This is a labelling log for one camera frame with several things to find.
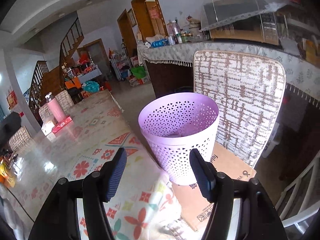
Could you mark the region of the sideboard with lace cloth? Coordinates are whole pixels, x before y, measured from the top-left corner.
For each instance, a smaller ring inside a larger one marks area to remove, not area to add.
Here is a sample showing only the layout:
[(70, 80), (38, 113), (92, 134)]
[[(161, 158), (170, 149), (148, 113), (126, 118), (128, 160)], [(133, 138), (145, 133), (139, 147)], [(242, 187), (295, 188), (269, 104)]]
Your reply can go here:
[(222, 94), (235, 101), (270, 108), (281, 102), (284, 90), (319, 107), (319, 68), (286, 52), (242, 43), (200, 42), (159, 48), (138, 46), (138, 57), (148, 63), (193, 67), (195, 90)]

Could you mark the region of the patterned chair left edge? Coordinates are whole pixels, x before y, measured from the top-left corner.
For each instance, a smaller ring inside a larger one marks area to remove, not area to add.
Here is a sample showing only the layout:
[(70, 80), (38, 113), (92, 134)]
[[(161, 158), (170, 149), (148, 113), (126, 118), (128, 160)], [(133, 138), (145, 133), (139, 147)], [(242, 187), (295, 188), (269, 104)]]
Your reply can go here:
[(18, 131), (9, 139), (9, 146), (13, 152), (16, 152), (23, 147), (31, 136), (25, 126), (22, 126)]

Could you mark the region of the red flat carton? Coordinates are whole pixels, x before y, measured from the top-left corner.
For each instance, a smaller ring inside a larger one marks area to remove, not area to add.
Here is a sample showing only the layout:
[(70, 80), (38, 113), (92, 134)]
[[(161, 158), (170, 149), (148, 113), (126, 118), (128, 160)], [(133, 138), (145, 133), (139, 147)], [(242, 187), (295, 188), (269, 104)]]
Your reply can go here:
[(70, 115), (66, 116), (64, 120), (61, 122), (58, 122), (53, 128), (52, 133), (56, 134), (61, 129), (63, 129), (66, 125), (68, 125), (72, 121), (72, 118)]

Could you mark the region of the purple perforated waste basket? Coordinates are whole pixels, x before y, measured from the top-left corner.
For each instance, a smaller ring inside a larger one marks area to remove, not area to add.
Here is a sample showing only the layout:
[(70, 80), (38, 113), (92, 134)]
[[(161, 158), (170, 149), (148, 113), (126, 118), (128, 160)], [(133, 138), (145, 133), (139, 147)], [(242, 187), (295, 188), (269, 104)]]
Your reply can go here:
[(169, 94), (146, 105), (138, 123), (160, 167), (177, 185), (196, 183), (189, 155), (197, 149), (209, 161), (219, 125), (219, 107), (206, 95)]

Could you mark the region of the microwave oven under cloth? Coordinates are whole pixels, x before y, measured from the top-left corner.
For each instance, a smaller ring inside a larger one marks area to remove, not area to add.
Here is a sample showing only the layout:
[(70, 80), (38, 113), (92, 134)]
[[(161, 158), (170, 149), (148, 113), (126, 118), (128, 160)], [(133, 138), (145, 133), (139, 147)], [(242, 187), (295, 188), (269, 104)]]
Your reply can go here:
[(201, 32), (212, 40), (246, 40), (279, 45), (276, 12), (289, 0), (204, 0)]

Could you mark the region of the white tissue pack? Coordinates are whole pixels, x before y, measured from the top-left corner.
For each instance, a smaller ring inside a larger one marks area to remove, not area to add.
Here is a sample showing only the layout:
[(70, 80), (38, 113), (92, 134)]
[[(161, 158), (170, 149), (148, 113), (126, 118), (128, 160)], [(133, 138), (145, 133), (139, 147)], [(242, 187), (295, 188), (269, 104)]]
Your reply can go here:
[(45, 136), (49, 135), (52, 132), (52, 129), (55, 127), (56, 122), (54, 120), (47, 120), (43, 122), (41, 131)]

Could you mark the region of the white stool frame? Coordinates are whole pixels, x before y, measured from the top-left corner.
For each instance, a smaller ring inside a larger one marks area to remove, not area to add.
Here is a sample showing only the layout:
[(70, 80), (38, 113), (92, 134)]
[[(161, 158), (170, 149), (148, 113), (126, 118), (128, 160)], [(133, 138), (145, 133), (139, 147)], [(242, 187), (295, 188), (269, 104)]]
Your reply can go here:
[(289, 238), (306, 232), (319, 211), (319, 154), (284, 189), (276, 210)]

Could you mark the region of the wooden staircase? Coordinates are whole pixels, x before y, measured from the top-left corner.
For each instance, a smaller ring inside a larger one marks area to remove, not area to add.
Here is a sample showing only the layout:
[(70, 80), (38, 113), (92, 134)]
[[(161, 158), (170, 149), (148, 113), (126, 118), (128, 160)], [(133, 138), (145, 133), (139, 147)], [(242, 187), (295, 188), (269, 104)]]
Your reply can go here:
[(53, 88), (54, 94), (65, 88), (63, 69), (71, 66), (72, 56), (83, 39), (81, 24), (76, 18), (60, 42), (57, 58), (50, 63), (46, 60), (36, 62), (26, 100), (33, 115), (39, 112), (44, 103), (44, 94), (49, 88)]

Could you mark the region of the pink thermos bottle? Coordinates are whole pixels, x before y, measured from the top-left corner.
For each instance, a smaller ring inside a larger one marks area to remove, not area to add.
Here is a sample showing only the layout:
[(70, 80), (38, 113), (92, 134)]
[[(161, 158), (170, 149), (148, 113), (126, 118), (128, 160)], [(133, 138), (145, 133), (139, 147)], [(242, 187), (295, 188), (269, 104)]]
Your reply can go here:
[(49, 92), (46, 96), (47, 106), (52, 112), (53, 116), (57, 120), (57, 122), (61, 122), (65, 119), (66, 114), (60, 106), (57, 98), (53, 96), (52, 92)]

